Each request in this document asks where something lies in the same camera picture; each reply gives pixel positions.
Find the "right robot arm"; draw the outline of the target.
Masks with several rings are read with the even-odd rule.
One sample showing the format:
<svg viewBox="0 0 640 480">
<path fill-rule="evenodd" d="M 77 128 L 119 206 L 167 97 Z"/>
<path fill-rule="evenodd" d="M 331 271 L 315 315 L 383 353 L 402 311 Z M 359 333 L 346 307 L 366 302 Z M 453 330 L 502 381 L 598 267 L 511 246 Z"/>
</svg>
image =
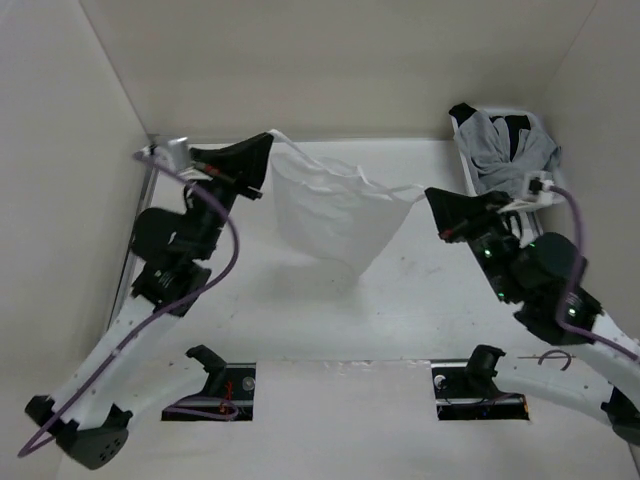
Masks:
<svg viewBox="0 0 640 480">
<path fill-rule="evenodd" d="M 439 238 L 464 243 L 497 299 L 516 304 L 515 320 L 551 352 L 584 362 L 591 374 L 545 366 L 490 345 L 478 345 L 464 368 L 466 388 L 491 402 L 517 393 L 581 412 L 631 445 L 639 443 L 639 344 L 629 338 L 581 286 L 587 267 L 584 226 L 575 198 L 550 181 L 533 180 L 532 194 L 562 196 L 569 205 L 574 237 L 546 232 L 523 245 L 508 224 L 525 200 L 504 192 L 465 196 L 429 187 Z"/>
</svg>

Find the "white tank top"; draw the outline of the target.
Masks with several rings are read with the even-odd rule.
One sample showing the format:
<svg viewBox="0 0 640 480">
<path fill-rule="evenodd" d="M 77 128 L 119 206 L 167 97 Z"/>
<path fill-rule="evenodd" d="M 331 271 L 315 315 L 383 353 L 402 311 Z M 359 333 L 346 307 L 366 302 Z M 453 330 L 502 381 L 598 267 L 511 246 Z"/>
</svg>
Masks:
<svg viewBox="0 0 640 480">
<path fill-rule="evenodd" d="M 425 199 L 424 187 L 386 187 L 358 165 L 313 157 L 277 129 L 269 134 L 285 150 L 270 152 L 278 232 L 295 250 L 340 262 L 362 275 Z"/>
</svg>

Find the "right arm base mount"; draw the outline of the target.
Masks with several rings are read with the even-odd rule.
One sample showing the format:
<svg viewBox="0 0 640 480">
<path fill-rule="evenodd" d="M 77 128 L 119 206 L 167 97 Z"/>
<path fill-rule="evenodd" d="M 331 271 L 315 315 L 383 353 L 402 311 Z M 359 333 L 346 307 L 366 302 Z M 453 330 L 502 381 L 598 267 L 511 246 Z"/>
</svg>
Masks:
<svg viewBox="0 0 640 480">
<path fill-rule="evenodd" d="M 468 359 L 431 362 L 432 385 L 439 421 L 529 420 L 524 395 L 499 390 L 494 378 L 506 353 L 479 345 Z"/>
</svg>

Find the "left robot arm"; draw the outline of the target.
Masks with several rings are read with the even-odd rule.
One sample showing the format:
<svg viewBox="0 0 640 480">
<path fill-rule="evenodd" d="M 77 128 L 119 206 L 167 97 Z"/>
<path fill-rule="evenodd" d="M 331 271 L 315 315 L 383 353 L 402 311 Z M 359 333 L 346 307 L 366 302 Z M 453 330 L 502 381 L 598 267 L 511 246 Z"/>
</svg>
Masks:
<svg viewBox="0 0 640 480">
<path fill-rule="evenodd" d="M 221 283 L 240 256 L 230 213 L 237 198 L 262 196 L 274 136 L 264 132 L 219 149 L 187 138 L 153 143 L 135 161 L 182 186 L 184 212 L 147 207 L 135 218 L 129 251 L 143 263 L 130 293 L 87 358 L 55 392 L 32 397 L 25 413 L 38 427 L 18 452 L 25 458 L 55 443 L 81 466 L 96 470 L 122 449 L 134 418 L 147 409 L 172 410 L 182 398 L 214 398 L 224 387 L 225 362 L 203 346 L 187 356 L 200 363 L 155 393 L 126 393 L 144 357 L 199 297 Z"/>
</svg>

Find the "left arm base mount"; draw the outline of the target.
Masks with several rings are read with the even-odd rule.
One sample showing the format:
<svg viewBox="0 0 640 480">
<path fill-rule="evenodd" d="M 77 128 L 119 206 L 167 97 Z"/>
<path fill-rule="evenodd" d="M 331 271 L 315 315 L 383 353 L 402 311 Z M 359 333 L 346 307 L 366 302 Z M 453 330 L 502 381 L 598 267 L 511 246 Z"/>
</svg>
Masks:
<svg viewBox="0 0 640 480">
<path fill-rule="evenodd" d="M 202 388 L 165 408 L 164 422 L 249 422 L 253 420 L 257 365 L 228 363 L 204 345 L 190 348 L 186 357 L 202 366 Z"/>
</svg>

